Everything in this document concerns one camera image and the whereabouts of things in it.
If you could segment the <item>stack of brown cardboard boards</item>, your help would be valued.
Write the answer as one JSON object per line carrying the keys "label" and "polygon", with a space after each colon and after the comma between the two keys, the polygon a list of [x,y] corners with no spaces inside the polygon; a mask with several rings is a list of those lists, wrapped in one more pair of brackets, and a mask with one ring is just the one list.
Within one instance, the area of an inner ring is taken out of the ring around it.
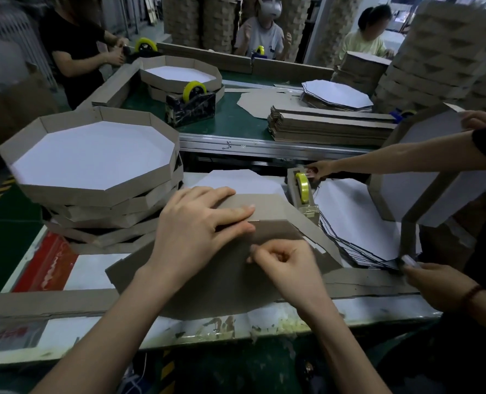
{"label": "stack of brown cardboard boards", "polygon": [[348,85],[371,97],[391,62],[373,54],[347,51],[331,81]]}

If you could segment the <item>brown cardboard carton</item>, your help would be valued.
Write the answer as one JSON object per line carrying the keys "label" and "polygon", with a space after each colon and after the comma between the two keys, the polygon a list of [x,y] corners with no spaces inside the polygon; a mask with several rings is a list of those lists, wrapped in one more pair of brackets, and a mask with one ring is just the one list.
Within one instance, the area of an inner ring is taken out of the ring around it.
{"label": "brown cardboard carton", "polygon": [[0,92],[0,145],[33,120],[59,112],[59,106],[47,80],[35,65],[30,75]]}

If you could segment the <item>person's left hand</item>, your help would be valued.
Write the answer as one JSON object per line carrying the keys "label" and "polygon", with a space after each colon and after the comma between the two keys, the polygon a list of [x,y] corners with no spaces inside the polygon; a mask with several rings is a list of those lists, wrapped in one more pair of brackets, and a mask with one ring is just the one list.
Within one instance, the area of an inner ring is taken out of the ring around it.
{"label": "person's left hand", "polygon": [[223,226],[248,221],[254,205],[229,208],[194,204],[194,188],[178,191],[161,212],[154,248],[144,270],[155,282],[181,288],[223,247],[216,232]]}

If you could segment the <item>long cardboard divider wall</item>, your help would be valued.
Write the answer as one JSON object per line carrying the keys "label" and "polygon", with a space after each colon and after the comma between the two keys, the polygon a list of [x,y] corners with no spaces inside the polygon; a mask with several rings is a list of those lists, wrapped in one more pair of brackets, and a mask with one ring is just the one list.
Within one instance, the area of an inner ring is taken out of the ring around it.
{"label": "long cardboard divider wall", "polygon": [[168,56],[196,59],[219,70],[252,74],[277,83],[301,84],[312,80],[331,80],[334,70],[321,66],[298,64],[263,58],[242,57],[228,53],[203,50],[160,42],[158,50]]}

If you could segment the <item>grey octagonal cardboard sheet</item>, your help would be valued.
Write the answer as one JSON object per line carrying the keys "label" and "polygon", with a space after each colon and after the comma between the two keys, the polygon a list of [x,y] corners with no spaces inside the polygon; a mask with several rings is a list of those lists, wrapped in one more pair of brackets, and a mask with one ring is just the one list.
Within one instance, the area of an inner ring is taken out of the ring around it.
{"label": "grey octagonal cardboard sheet", "polygon": [[300,99],[300,95],[298,94],[269,90],[242,92],[237,105],[251,116],[261,119],[268,118],[274,105],[288,110],[308,106]]}

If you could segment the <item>person's right hand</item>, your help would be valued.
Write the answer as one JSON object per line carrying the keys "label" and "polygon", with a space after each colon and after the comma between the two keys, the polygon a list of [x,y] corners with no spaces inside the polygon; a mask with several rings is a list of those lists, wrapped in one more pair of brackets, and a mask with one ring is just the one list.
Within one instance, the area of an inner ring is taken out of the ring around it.
{"label": "person's right hand", "polygon": [[282,298],[298,311],[313,316],[330,303],[313,249],[304,239],[273,239],[251,250],[267,250],[277,266],[261,267]]}

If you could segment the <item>tall stack of cardboard trays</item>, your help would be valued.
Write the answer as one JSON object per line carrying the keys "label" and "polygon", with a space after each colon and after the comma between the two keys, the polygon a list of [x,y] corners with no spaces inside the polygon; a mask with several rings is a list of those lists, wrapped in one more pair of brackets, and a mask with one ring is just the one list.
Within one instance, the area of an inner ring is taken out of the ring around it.
{"label": "tall stack of cardboard trays", "polygon": [[371,100],[388,113],[466,97],[486,73],[486,8],[423,0]]}

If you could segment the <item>grey label sticker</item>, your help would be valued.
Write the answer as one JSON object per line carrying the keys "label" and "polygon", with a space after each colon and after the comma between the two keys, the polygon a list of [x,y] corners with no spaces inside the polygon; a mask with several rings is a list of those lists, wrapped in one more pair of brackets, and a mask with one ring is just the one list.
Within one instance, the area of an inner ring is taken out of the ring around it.
{"label": "grey label sticker", "polygon": [[0,352],[36,348],[46,320],[0,320]]}

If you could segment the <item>grey cardboard box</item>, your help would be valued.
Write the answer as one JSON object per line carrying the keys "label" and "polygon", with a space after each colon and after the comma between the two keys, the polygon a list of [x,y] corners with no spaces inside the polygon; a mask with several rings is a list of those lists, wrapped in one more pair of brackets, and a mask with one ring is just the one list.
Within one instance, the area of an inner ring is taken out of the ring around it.
{"label": "grey cardboard box", "polygon": [[215,170],[197,186],[230,187],[233,196],[219,208],[255,206],[248,221],[255,231],[223,247],[213,259],[171,298],[161,316],[176,320],[205,319],[241,314],[280,299],[279,292],[256,264],[248,264],[251,245],[271,239],[305,240],[322,274],[342,268],[337,245],[295,208],[283,187],[249,170]]}

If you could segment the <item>stack of white octagonal sheets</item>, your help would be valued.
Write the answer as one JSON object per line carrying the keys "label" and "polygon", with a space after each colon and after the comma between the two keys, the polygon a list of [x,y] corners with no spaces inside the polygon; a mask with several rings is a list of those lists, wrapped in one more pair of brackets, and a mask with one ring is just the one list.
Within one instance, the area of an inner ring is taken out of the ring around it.
{"label": "stack of white octagonal sheets", "polygon": [[357,267],[397,271],[401,224],[384,221],[368,193],[355,179],[327,179],[314,192],[320,225]]}

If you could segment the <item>person's left forearm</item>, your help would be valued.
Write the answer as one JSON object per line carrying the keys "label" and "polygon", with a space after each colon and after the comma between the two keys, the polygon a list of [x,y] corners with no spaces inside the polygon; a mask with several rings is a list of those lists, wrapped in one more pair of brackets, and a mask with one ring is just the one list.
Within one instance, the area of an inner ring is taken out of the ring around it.
{"label": "person's left forearm", "polygon": [[30,394],[113,394],[163,306],[182,285],[176,269],[141,268],[111,309]]}

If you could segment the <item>red sticker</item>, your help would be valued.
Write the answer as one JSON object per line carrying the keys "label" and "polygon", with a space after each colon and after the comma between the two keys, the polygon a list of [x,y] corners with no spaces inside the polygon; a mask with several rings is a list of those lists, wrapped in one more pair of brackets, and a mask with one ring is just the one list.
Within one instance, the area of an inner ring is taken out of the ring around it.
{"label": "red sticker", "polygon": [[64,238],[46,231],[34,247],[31,259],[24,263],[10,292],[62,291],[77,258]]}

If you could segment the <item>metal conveyor rail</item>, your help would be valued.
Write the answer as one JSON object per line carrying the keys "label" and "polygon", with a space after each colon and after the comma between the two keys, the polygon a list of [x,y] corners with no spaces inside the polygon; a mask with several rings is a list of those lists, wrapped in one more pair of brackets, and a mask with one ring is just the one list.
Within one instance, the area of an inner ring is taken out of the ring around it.
{"label": "metal conveyor rail", "polygon": [[293,160],[336,160],[355,157],[370,150],[357,147],[296,144],[273,140],[221,137],[206,134],[181,133],[180,146],[183,152],[220,154],[258,158],[284,158]]}

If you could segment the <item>person's right forearm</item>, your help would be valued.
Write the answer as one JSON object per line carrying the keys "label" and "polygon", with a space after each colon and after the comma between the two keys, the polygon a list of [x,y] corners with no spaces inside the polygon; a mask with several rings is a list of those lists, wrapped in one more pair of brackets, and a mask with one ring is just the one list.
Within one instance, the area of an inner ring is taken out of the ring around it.
{"label": "person's right forearm", "polygon": [[392,394],[329,297],[310,296],[296,308],[322,346],[340,394]]}

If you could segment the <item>background stacks of cardboard trays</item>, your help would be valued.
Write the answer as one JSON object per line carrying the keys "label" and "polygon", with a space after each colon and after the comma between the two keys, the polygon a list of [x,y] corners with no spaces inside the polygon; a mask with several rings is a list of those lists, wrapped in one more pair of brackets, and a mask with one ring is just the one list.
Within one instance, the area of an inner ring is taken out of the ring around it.
{"label": "background stacks of cardboard trays", "polygon": [[[164,30],[175,45],[233,53],[237,32],[254,15],[255,0],[161,0]],[[275,22],[292,35],[285,61],[294,61],[312,0],[282,0]]]}

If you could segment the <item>pile of octagonal cardboard sheets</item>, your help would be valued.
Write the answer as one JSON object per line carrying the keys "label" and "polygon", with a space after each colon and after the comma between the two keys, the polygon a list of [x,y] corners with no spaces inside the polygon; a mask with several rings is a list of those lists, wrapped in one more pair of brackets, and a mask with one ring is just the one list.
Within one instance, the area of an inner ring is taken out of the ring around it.
{"label": "pile of octagonal cardboard sheets", "polygon": [[373,102],[369,96],[354,88],[327,80],[312,80],[302,83],[301,101],[317,109],[347,112],[372,112]]}

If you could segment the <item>black tape dispenser yellow roll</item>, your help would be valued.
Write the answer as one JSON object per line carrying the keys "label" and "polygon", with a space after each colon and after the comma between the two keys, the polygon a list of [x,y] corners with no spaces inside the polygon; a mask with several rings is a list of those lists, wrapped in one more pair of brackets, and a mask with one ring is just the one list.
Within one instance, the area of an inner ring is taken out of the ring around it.
{"label": "black tape dispenser yellow roll", "polygon": [[135,46],[123,46],[123,55],[125,64],[132,64],[140,58],[154,58],[162,56],[154,41],[148,38],[140,38],[136,41]]}
{"label": "black tape dispenser yellow roll", "polygon": [[165,121],[173,128],[213,118],[216,112],[216,92],[207,91],[199,81],[190,81],[182,95],[166,97]]}

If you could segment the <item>long grey cardboard strip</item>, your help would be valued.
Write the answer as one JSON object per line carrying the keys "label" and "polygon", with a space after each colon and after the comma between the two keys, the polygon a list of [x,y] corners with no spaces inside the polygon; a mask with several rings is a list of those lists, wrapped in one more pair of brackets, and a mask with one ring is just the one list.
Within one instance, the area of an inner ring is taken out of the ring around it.
{"label": "long grey cardboard strip", "polygon": [[341,268],[322,276],[332,299],[387,297],[418,294],[401,273],[361,268]]}
{"label": "long grey cardboard strip", "polygon": [[119,298],[115,289],[0,293],[0,319],[100,316]]}

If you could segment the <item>grey tape dispenser yellow roll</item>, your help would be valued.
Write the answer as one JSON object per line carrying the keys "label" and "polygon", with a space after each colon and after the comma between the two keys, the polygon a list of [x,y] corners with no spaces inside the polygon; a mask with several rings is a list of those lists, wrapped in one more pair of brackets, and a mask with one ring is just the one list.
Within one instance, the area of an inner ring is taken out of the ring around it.
{"label": "grey tape dispenser yellow roll", "polygon": [[292,205],[315,225],[319,225],[321,213],[314,201],[312,186],[305,168],[287,169],[286,185]]}

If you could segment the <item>stack of folded cardboard strips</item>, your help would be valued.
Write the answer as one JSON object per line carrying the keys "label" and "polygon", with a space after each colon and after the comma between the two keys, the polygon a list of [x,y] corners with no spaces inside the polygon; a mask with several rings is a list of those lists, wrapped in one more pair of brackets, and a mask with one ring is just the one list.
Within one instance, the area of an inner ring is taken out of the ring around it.
{"label": "stack of folded cardboard strips", "polygon": [[380,147],[397,127],[389,114],[273,106],[268,130],[278,142]]}

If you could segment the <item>wide cardboard strip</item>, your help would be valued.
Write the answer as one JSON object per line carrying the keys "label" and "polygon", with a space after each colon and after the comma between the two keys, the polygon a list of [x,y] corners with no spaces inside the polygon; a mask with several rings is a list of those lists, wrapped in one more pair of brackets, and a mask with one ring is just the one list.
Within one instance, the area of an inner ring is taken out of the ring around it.
{"label": "wide cardboard strip", "polygon": [[91,106],[119,108],[140,82],[142,67],[140,60],[122,65],[87,98],[87,101]]}

